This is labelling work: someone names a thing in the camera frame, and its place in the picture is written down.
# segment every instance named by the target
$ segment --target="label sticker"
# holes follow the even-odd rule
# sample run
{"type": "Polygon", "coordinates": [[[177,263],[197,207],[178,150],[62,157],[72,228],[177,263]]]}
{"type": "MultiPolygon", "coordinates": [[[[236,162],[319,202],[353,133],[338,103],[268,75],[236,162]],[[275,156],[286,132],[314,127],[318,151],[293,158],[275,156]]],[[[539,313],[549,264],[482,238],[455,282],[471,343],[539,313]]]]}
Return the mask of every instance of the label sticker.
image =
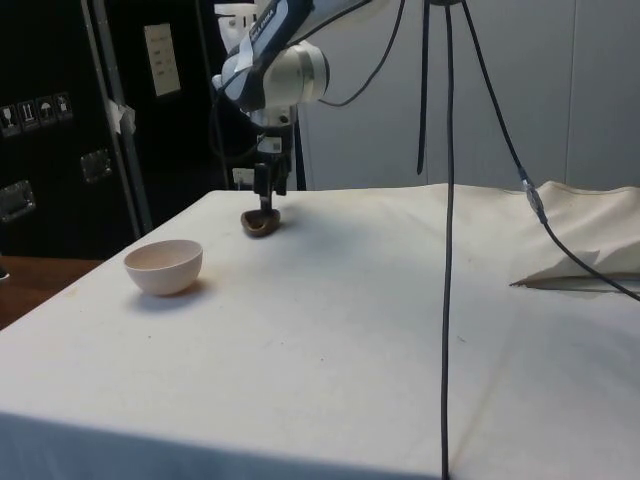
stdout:
{"type": "Polygon", "coordinates": [[[144,36],[147,40],[156,97],[179,92],[182,87],[176,65],[176,54],[173,50],[171,25],[168,23],[147,25],[144,27],[144,36]]]}
{"type": "Polygon", "coordinates": [[[36,100],[36,109],[38,110],[38,118],[40,125],[52,125],[58,121],[56,112],[53,108],[53,99],[51,97],[42,97],[36,100]]]}
{"type": "Polygon", "coordinates": [[[68,93],[56,93],[53,96],[53,108],[60,121],[73,118],[73,110],[71,109],[68,93]]]}
{"type": "Polygon", "coordinates": [[[18,104],[18,115],[20,115],[20,122],[22,123],[22,129],[27,132],[29,130],[35,130],[40,128],[40,121],[38,120],[38,113],[33,101],[22,102],[18,104]]]}
{"type": "Polygon", "coordinates": [[[15,105],[0,107],[0,132],[4,138],[12,137],[22,132],[20,120],[18,120],[18,110],[15,105]]]}

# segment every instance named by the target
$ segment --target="wooden floor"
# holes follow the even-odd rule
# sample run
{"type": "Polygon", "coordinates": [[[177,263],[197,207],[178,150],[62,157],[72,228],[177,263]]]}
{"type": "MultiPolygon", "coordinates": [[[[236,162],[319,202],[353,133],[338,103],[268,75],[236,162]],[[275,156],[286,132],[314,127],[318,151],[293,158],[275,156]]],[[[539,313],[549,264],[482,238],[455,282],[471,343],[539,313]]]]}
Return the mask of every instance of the wooden floor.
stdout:
{"type": "Polygon", "coordinates": [[[0,257],[9,278],[0,280],[0,330],[49,300],[102,262],[0,257]]]}

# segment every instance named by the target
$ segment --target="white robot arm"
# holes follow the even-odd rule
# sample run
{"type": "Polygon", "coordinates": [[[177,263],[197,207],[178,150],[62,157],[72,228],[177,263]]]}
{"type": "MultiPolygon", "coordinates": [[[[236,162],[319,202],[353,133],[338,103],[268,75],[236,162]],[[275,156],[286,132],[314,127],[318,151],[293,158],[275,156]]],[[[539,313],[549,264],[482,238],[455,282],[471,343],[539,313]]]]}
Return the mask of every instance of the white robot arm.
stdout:
{"type": "MultiPolygon", "coordinates": [[[[355,21],[372,16],[388,1],[259,0],[253,6],[257,20],[239,44],[227,45],[229,56],[214,85],[245,112],[318,100],[329,84],[329,65],[304,40],[347,15],[355,21]]],[[[220,12],[223,7],[230,6],[220,5],[220,12]]]]}
{"type": "MultiPolygon", "coordinates": [[[[295,106],[322,98],[329,84],[324,54],[306,39],[345,17],[362,21],[388,1],[257,0],[215,6],[228,57],[213,84],[249,115],[260,134],[253,185],[260,210],[242,215],[248,235],[264,237],[280,225],[272,195],[287,193],[295,106]]],[[[221,137],[219,124],[217,130],[221,137]]]]}

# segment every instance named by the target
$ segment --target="folded cloth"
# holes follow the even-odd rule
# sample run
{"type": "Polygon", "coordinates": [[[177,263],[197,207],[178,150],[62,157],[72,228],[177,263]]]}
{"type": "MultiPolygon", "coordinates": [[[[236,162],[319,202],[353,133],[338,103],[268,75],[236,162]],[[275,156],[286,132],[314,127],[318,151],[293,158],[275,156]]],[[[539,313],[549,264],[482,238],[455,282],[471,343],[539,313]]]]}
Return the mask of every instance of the folded cloth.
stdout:
{"type": "MultiPolygon", "coordinates": [[[[640,292],[640,189],[578,190],[555,182],[539,189],[549,225],[581,260],[640,292]]],[[[569,259],[527,217],[510,269],[512,284],[535,288],[610,291],[612,287],[569,259]]]]}

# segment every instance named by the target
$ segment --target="white cloth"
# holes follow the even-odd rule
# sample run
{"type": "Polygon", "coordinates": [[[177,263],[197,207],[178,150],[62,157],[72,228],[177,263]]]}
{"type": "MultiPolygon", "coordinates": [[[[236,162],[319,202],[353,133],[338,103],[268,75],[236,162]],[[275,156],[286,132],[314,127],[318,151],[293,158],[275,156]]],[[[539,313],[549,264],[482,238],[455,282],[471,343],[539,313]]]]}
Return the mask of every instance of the white cloth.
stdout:
{"type": "MultiPolygon", "coordinates": [[[[540,189],[540,196],[551,227],[571,251],[601,273],[640,291],[640,189],[590,192],[549,182],[540,189]]],[[[521,222],[520,227],[521,254],[513,261],[514,283],[610,288],[591,281],[589,274],[569,259],[537,223],[521,222]],[[558,281],[563,278],[571,282],[558,281]]]]}
{"type": "MultiPolygon", "coordinates": [[[[526,201],[457,193],[455,478],[636,478],[638,305],[509,287],[526,201]]],[[[256,201],[208,195],[0,332],[0,478],[439,478],[446,189],[292,193],[263,240],[256,201]],[[124,255],[168,238],[201,283],[141,295],[124,255]]]]}

